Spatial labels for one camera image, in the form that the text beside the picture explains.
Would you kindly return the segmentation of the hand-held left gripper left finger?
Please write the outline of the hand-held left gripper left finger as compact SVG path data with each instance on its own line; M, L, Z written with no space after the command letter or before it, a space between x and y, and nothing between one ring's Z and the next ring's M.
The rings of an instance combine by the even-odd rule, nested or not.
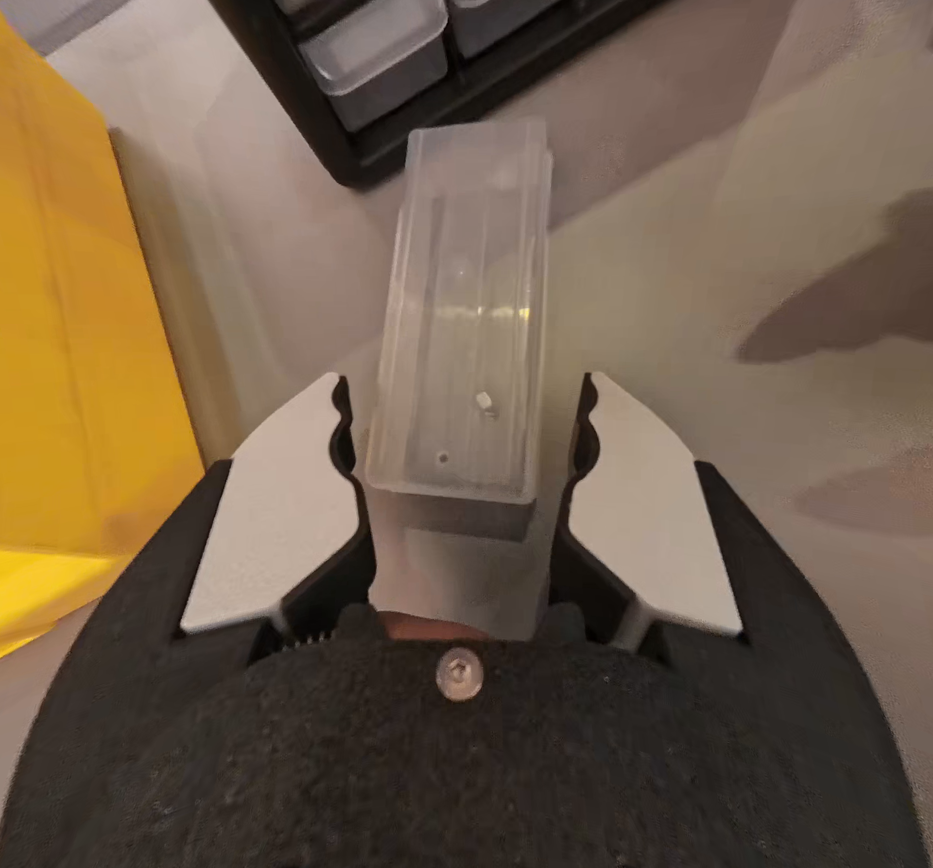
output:
M347 378L328 372L236 449L180 617L185 635L260 622L285 641L318 641L344 608L367 604L377 561L353 420Z

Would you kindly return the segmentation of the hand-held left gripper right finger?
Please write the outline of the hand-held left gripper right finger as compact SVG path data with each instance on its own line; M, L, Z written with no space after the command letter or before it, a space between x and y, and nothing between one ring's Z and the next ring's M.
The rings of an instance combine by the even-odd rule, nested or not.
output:
M693 453L603 372L580 387L549 603L575 606L588 641L622 650L663 623L743 630Z

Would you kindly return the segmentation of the yellow plastic bin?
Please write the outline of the yellow plastic bin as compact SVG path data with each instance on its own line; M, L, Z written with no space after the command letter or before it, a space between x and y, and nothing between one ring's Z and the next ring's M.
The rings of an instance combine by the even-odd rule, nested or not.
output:
M1 655L204 474L105 120L1 24Z

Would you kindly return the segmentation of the clear plastic drawer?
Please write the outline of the clear plastic drawer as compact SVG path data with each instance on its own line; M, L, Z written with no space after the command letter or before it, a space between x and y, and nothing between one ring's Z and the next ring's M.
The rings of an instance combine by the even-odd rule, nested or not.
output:
M552 182L543 118L409 136L365 474L417 528L519 541L531 523Z

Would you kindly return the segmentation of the black drawer cabinet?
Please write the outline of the black drawer cabinet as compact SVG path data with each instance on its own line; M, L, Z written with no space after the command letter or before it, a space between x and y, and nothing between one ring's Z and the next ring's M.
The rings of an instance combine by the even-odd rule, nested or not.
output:
M560 0L472 59L446 26L447 76L350 131L298 46L369 1L312 0L286 14L275 0L208 0L327 173L353 191L400 172L410 131L488 116L670 0Z

